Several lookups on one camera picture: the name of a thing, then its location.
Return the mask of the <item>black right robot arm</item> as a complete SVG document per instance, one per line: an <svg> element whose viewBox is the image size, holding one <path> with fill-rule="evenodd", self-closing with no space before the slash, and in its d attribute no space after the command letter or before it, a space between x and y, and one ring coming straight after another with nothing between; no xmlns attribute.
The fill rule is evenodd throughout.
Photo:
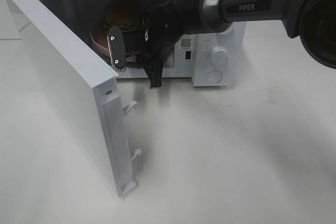
<svg viewBox="0 0 336 224"><path fill-rule="evenodd" d="M151 88L162 85L165 54L183 35L221 33L234 22L282 21L317 62L335 68L335 0L168 0L139 30L124 31L121 59L136 55Z"/></svg>

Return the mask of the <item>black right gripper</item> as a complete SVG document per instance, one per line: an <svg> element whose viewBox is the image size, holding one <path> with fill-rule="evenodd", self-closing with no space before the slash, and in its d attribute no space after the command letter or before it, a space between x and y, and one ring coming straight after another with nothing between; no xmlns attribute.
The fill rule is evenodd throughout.
<svg viewBox="0 0 336 224"><path fill-rule="evenodd" d="M150 81L150 88L162 86L162 74L167 56L179 40L179 25L175 16L152 16L150 22L137 29L108 30L108 48L112 68L125 72L127 59L136 56Z"/></svg>

